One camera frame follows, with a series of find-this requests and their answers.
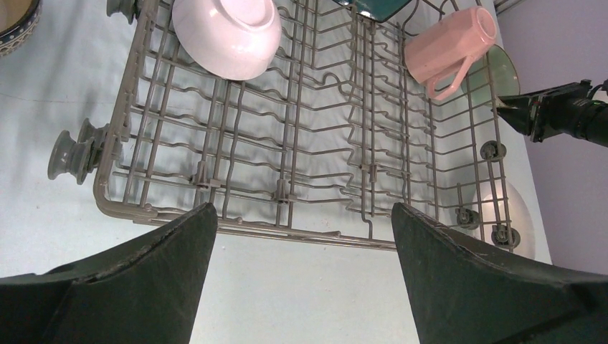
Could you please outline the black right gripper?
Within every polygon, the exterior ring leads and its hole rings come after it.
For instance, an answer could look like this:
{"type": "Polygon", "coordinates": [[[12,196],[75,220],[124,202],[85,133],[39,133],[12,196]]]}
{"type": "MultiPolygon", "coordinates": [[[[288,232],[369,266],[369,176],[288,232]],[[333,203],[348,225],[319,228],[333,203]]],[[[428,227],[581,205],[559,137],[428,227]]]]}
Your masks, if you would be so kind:
{"type": "Polygon", "coordinates": [[[581,80],[538,94],[498,96],[497,114],[534,143],[565,134],[607,147],[607,82],[581,80]]]}

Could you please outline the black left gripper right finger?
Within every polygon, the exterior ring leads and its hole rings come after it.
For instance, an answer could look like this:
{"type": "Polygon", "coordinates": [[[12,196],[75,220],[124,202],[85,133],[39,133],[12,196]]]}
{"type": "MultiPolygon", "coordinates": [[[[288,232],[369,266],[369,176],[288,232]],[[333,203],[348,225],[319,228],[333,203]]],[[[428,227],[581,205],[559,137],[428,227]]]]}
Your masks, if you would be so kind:
{"type": "Polygon", "coordinates": [[[605,343],[607,277],[512,254],[414,207],[391,210],[421,343],[605,343]]]}

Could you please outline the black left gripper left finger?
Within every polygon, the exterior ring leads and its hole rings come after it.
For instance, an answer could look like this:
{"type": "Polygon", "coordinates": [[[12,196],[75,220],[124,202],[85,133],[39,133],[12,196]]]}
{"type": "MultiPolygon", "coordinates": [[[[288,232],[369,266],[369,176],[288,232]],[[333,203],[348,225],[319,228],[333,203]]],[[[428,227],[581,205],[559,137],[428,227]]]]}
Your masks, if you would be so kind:
{"type": "Polygon", "coordinates": [[[188,343],[218,229],[212,204],[44,274],[1,279],[3,343],[188,343]]]}

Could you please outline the green ceramic bowl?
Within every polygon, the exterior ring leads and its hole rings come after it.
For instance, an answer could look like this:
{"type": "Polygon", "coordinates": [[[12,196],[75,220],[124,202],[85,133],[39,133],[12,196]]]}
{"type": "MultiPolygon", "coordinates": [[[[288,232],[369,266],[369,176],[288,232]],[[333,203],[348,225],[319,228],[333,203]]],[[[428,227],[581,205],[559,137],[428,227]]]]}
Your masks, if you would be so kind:
{"type": "Polygon", "coordinates": [[[513,62],[506,51],[493,45],[486,54],[476,61],[460,85],[470,96],[474,106],[492,107],[493,96],[519,95],[521,85],[513,62]]]}

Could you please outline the large white plate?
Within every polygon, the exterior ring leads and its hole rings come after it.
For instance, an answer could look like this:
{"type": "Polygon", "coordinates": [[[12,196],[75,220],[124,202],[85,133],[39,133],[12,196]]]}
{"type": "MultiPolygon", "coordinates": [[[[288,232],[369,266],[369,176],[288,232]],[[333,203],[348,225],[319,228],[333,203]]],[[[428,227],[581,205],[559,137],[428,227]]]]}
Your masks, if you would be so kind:
{"type": "Polygon", "coordinates": [[[485,182],[472,198],[472,210],[482,224],[473,231],[481,239],[525,258],[536,258],[536,238],[531,213],[515,186],[505,181],[485,182]]]}

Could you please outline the pink mug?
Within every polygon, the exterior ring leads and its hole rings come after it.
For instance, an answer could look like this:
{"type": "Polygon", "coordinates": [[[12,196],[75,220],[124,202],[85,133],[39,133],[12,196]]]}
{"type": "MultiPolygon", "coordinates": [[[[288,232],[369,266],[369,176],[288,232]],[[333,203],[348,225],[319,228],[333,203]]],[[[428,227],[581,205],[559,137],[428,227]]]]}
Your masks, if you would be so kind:
{"type": "Polygon", "coordinates": [[[460,87],[468,70],[496,43],[498,26],[482,6],[455,11],[404,45],[410,75],[428,97],[444,100],[460,87]]]}

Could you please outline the teal square plate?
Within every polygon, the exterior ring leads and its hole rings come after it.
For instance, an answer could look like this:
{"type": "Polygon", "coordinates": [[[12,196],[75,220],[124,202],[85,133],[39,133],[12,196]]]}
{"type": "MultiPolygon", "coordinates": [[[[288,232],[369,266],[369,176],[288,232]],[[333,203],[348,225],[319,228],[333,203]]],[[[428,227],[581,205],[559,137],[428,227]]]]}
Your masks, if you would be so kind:
{"type": "Polygon", "coordinates": [[[383,23],[401,11],[412,0],[333,0],[340,6],[354,8],[358,15],[383,23]]]}

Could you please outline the small white bowl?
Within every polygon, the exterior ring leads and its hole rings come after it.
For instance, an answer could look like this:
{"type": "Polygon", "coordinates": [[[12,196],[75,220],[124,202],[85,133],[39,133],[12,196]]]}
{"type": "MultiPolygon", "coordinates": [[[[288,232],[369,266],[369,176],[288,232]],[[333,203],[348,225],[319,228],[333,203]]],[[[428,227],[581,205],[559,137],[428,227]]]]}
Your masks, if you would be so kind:
{"type": "Polygon", "coordinates": [[[185,52],[227,80],[259,77],[280,46],[281,17],[271,0],[175,1],[171,19],[185,52]]]}

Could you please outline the brown dotted bowl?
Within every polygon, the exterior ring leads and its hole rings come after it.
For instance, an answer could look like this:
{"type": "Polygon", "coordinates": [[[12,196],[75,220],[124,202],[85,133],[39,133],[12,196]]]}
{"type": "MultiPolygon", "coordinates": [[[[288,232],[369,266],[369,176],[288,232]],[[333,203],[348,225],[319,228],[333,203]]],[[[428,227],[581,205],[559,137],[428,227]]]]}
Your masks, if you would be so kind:
{"type": "Polygon", "coordinates": [[[20,48],[34,33],[41,0],[1,0],[1,57],[20,48]]]}

